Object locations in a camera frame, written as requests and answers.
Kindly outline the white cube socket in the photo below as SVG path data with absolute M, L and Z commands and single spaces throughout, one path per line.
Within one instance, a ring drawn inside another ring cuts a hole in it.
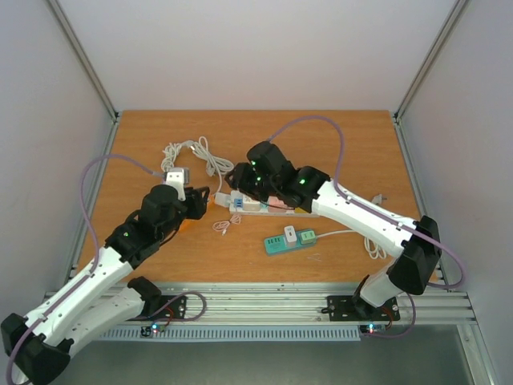
M 261 210 L 261 203 L 250 197 L 244 197 L 242 200 L 242 209 L 249 212 L 258 212 Z

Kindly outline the white usb charger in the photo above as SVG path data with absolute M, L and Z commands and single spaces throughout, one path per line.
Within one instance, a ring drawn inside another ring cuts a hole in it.
M 294 247 L 297 245 L 297 233 L 292 225 L 284 227 L 284 242 L 287 247 Z

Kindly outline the green plug adapter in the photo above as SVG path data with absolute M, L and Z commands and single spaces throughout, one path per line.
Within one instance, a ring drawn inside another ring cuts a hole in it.
M 312 245 L 316 243 L 317 236 L 313 230 L 309 229 L 301 232 L 300 240 L 302 245 Z

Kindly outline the small white charger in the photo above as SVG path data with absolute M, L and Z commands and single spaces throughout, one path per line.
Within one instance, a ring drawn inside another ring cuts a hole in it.
M 217 192 L 214 196 L 214 203 L 221 207 L 228 208 L 232 202 L 232 197 L 228 193 Z

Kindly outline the pink cube socket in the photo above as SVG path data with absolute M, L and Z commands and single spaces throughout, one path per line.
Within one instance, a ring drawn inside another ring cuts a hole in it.
M 289 207 L 277 197 L 269 197 L 267 204 L 270 213 L 284 213 L 289 209 Z

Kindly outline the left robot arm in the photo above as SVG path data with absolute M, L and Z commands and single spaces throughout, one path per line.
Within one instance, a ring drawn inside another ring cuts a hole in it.
M 87 344 L 123 321 L 155 322 L 166 314 L 183 320 L 170 307 L 179 297 L 164 297 L 144 277 L 130 280 L 108 299 L 102 296 L 169 242 L 183 221 L 199 220 L 208 195 L 207 187 L 183 192 L 166 184 L 153 187 L 140 209 L 115 228 L 95 258 L 55 295 L 24 316 L 7 316 L 1 323 L 9 358 L 6 381 L 12 383 L 18 369 L 28 383 L 53 382 Z

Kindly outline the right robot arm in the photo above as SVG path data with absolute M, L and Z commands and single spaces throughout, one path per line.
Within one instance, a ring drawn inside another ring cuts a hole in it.
M 355 290 L 350 312 L 368 319 L 401 293 L 421 295 L 442 255 L 437 222 L 401 217 L 345 190 L 311 166 L 295 168 L 268 141 L 253 146 L 247 161 L 227 174 L 228 186 L 256 201 L 277 197 L 290 208 L 328 218 L 380 245 L 392 258 Z

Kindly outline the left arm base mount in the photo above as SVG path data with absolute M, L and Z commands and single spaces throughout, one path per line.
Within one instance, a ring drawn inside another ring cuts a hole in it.
M 168 319 L 183 320 L 186 305 L 186 297 L 163 295 L 145 302 L 142 312 L 135 317 L 135 320 L 152 322 L 163 322 Z

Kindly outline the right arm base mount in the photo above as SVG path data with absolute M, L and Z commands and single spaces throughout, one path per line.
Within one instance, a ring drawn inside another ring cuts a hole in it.
M 321 312 L 327 314 L 331 322 L 385 322 L 401 319 L 396 298 L 387 300 L 382 306 L 373 307 L 362 300 L 354 300 L 351 295 L 330 295 Z

